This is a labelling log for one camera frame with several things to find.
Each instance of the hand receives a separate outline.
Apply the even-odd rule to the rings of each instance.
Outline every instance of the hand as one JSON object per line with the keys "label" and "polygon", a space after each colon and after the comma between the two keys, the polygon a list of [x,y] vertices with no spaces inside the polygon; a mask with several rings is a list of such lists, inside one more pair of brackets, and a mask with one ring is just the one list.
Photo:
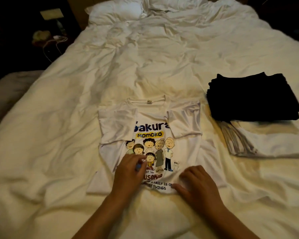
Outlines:
{"label": "hand", "polygon": [[[114,183],[110,194],[112,197],[119,198],[124,202],[128,202],[131,199],[141,185],[146,172],[147,162],[142,162],[142,159],[146,159],[146,156],[136,154],[124,155],[115,171]],[[135,168],[138,163],[142,164],[142,167],[137,172]]]}
{"label": "hand", "polygon": [[219,213],[227,210],[220,198],[215,182],[201,165],[188,167],[179,177],[188,182],[190,190],[183,188],[179,184],[172,184],[171,187],[197,213],[210,218],[217,217]]}

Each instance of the white duvet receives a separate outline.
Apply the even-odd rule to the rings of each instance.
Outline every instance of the white duvet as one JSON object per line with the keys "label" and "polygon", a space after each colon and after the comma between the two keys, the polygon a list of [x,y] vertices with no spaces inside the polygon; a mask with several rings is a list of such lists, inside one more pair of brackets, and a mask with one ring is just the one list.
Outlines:
{"label": "white duvet", "polygon": [[[86,195],[102,165],[99,105],[203,97],[217,73],[260,72],[283,73],[299,100],[299,42],[234,0],[90,25],[0,124],[0,238],[70,238],[101,204],[103,196]],[[299,238],[299,159],[231,157],[205,112],[203,136],[221,155],[226,206],[260,238]],[[148,190],[112,236],[215,238],[179,196]]]}

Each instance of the cartoon print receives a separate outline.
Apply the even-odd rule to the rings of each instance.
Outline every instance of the cartoon print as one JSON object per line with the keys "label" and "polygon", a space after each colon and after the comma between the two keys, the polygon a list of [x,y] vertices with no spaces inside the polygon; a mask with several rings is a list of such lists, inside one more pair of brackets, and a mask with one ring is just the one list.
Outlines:
{"label": "cartoon print", "polygon": [[131,141],[126,141],[125,146],[128,149],[128,151],[125,154],[133,154],[133,147],[135,145],[135,140],[132,139]]}
{"label": "cartoon print", "polygon": [[146,161],[147,161],[146,172],[150,171],[151,173],[153,173],[153,171],[152,171],[152,170],[154,170],[153,165],[154,165],[154,161],[156,160],[155,154],[147,153],[146,156],[147,156],[146,157]]}
{"label": "cartoon print", "polygon": [[133,147],[133,153],[135,154],[144,154],[144,147],[142,144],[137,143]]}
{"label": "cartoon print", "polygon": [[154,146],[155,146],[155,140],[153,138],[146,138],[143,140],[143,144],[147,149],[145,150],[145,153],[154,153]]}
{"label": "cartoon print", "polygon": [[165,146],[166,146],[166,148],[164,149],[164,152],[163,152],[163,155],[164,155],[163,158],[165,158],[165,169],[164,170],[173,172],[173,170],[171,169],[171,157],[173,156],[173,151],[171,149],[175,146],[174,139],[172,139],[171,137],[166,138]]}
{"label": "cartoon print", "polygon": [[179,162],[174,162],[174,170],[177,172],[179,168]]}
{"label": "cartoon print", "polygon": [[164,147],[165,141],[163,138],[161,138],[160,140],[157,140],[155,143],[155,149],[157,150],[155,152],[156,154],[156,172],[159,171],[164,171],[162,169],[162,165],[164,164],[164,158],[163,158],[163,150],[162,148]]}

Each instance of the graphic t-shirt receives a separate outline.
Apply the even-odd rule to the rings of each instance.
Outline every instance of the graphic t-shirt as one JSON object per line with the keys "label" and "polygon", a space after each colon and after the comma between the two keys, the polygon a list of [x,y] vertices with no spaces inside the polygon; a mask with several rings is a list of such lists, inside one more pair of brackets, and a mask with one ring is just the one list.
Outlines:
{"label": "graphic t-shirt", "polygon": [[88,193],[111,191],[116,167],[131,146],[133,153],[147,155],[142,184],[161,193],[175,193],[171,184],[181,183],[179,174],[196,164],[201,142],[199,112],[199,101],[174,101],[167,96],[128,99],[99,110],[100,155],[112,176],[105,168],[99,170]]}

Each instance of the t-shirt sleeve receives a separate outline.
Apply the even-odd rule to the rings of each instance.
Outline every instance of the t-shirt sleeve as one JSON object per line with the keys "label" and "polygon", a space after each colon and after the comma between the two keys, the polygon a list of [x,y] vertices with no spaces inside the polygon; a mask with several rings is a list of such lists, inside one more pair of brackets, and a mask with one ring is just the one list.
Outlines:
{"label": "t-shirt sleeve", "polygon": [[102,131],[101,144],[132,139],[136,123],[135,108],[118,111],[99,110],[98,114]]}
{"label": "t-shirt sleeve", "polygon": [[183,107],[171,108],[165,117],[174,138],[202,134],[200,129],[200,102],[188,102]]}

